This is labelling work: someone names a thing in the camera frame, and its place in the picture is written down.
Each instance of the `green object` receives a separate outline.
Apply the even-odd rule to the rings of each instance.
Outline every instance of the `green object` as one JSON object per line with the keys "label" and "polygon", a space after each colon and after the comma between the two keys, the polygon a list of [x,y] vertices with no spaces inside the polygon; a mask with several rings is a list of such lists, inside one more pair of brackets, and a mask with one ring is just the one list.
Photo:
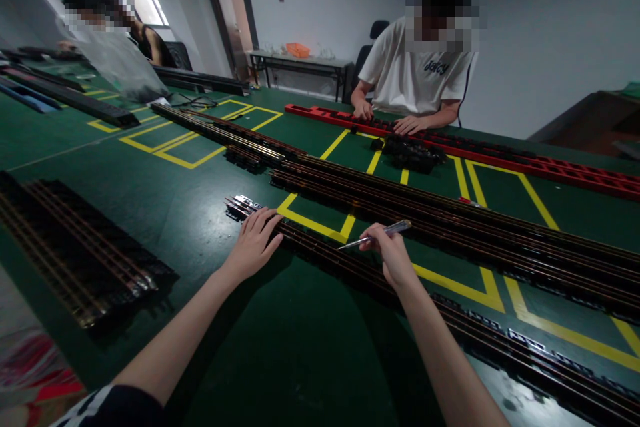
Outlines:
{"label": "green object", "polygon": [[629,82],[621,93],[627,97],[640,99],[640,82]]}
{"label": "green object", "polygon": [[[112,87],[99,77],[89,85],[106,91],[94,98],[112,95],[108,92]],[[243,108],[238,103],[224,103],[226,99],[277,113],[283,113],[288,103],[349,109],[348,105],[274,89],[254,91],[249,97],[208,96],[220,103],[209,112],[217,117]],[[173,285],[144,299],[114,326],[104,332],[86,332],[77,327],[8,232],[0,228],[0,262],[80,379],[88,389],[98,388],[113,379],[223,263],[239,230],[239,224],[225,215],[224,198],[242,194],[262,205],[278,207],[288,193],[270,186],[268,174],[252,175],[227,162],[223,154],[195,168],[176,163],[175,159],[196,164],[220,146],[202,137],[185,137],[187,130],[155,117],[148,109],[137,110],[139,105],[125,104],[125,108],[137,110],[140,127],[109,133],[92,126],[95,119],[74,109],[64,109],[59,115],[38,115],[14,105],[8,97],[0,95],[0,101],[1,169],[10,169],[20,182],[61,180],[179,275]],[[105,101],[121,106],[119,98]],[[254,128],[273,115],[255,110],[236,122]],[[466,129],[446,130],[640,175],[640,166],[630,161]],[[284,114],[259,131],[320,156],[343,129]],[[370,144],[370,138],[346,135],[329,160],[366,171],[374,155]],[[409,185],[461,197],[456,164],[448,161],[429,176],[411,172]],[[462,161],[460,166],[471,199],[479,201],[469,164]],[[544,223],[516,175],[479,166],[473,171],[489,208]],[[401,179],[401,173],[384,157],[375,175]],[[560,229],[638,251],[640,204],[537,177],[528,180]],[[303,198],[295,199],[289,209],[337,231],[345,222],[344,214]],[[356,240],[366,226],[356,220],[349,239]],[[640,370],[638,352],[608,316],[531,286],[520,286],[529,316],[521,313],[518,318],[505,279],[493,274],[505,310],[499,312],[463,295],[473,290],[487,297],[479,266],[409,240],[407,249],[418,266],[434,280],[439,279],[439,283],[425,281],[431,291],[498,321],[503,329],[513,328],[542,342],[547,349],[565,354],[598,375],[640,391],[640,374],[633,369]],[[546,319],[548,324],[543,326],[536,318]],[[619,352],[618,360],[631,368],[564,340],[563,328],[606,346],[607,352]],[[629,329],[633,341],[633,335],[640,331],[635,326]],[[543,424],[542,419],[553,416],[558,425],[584,425],[554,401],[537,398],[504,372],[471,361],[512,424]],[[186,426],[442,425],[406,321],[284,250],[227,300],[167,413],[170,425]]]}

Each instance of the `person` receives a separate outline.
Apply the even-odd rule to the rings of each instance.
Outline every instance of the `person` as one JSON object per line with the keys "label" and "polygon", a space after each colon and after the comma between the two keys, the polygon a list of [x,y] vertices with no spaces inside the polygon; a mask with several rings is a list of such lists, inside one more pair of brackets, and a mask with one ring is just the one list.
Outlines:
{"label": "person", "polygon": [[[410,19],[411,28],[415,19]],[[424,22],[438,26],[440,20]],[[407,18],[388,26],[376,39],[351,94],[354,116],[373,119],[373,110],[405,115],[394,132],[413,135],[427,128],[445,127],[458,118],[477,54],[474,52],[418,52],[406,48]],[[425,36],[433,36],[433,30]],[[373,104],[366,95],[375,85]]]}
{"label": "person", "polygon": [[372,120],[374,110],[402,115],[394,126],[399,135],[459,119],[478,58],[469,30],[479,12],[474,1],[407,0],[407,16],[380,34],[358,75],[353,115],[364,120]]}
{"label": "person", "polygon": [[[67,8],[77,11],[88,25],[104,25],[107,21],[127,28],[138,50],[152,65],[176,68],[175,60],[160,35],[150,26],[135,18],[133,9],[124,6],[121,0],[62,0]],[[58,42],[63,50],[73,49],[71,41]]]}
{"label": "person", "polygon": [[87,4],[116,25],[126,27],[140,52],[152,65],[176,68],[167,44],[154,29],[135,17],[133,7],[126,6],[122,0],[87,0]]}
{"label": "person", "polygon": [[[218,309],[231,292],[258,272],[282,242],[269,238],[282,216],[263,208],[244,221],[224,264],[187,305],[113,379],[80,401],[52,427],[102,427],[162,424],[163,407],[185,371]],[[375,243],[386,280],[397,292],[431,384],[449,427],[508,426],[502,411],[471,367],[429,294],[417,277],[400,234],[388,236],[373,224],[361,235]]]}

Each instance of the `red rail fixture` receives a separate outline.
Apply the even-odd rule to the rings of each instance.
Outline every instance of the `red rail fixture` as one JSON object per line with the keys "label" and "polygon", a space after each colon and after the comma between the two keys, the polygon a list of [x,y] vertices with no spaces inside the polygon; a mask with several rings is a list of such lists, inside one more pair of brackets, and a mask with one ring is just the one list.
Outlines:
{"label": "red rail fixture", "polygon": [[[369,135],[384,137],[393,133],[393,123],[386,120],[376,118],[371,121],[360,120],[350,113],[322,107],[306,108],[293,104],[287,105],[285,111],[348,129],[357,128],[358,131]],[[503,145],[433,131],[419,132],[412,135],[411,139],[421,140],[426,145],[436,145],[446,153],[457,157],[595,190],[614,197],[640,201],[640,177],[586,167],[577,163],[541,157],[532,152],[519,151]]]}

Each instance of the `doorway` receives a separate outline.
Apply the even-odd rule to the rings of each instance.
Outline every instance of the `doorway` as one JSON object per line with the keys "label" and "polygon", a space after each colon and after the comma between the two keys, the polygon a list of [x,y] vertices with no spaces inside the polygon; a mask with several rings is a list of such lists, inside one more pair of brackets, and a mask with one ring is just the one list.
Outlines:
{"label": "doorway", "polygon": [[253,50],[253,41],[245,0],[210,0],[216,16],[229,66],[240,80],[249,78],[247,51]]}

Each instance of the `screwdriver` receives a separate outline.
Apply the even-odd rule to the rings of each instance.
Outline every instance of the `screwdriver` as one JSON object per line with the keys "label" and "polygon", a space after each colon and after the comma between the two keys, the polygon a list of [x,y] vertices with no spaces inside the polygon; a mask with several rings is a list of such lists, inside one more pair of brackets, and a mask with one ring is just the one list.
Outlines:
{"label": "screwdriver", "polygon": [[[395,234],[396,232],[402,232],[410,227],[411,227],[411,222],[409,220],[401,220],[400,222],[396,222],[395,224],[390,225],[389,227],[385,227],[384,230],[388,236],[391,236],[391,234]],[[342,247],[338,247],[338,250],[342,250],[348,247],[354,247],[356,245],[364,244],[365,242],[370,242],[372,240],[374,240],[373,237],[367,236],[367,237],[361,238],[360,240],[356,240],[355,242],[349,242],[348,244],[343,245]]]}

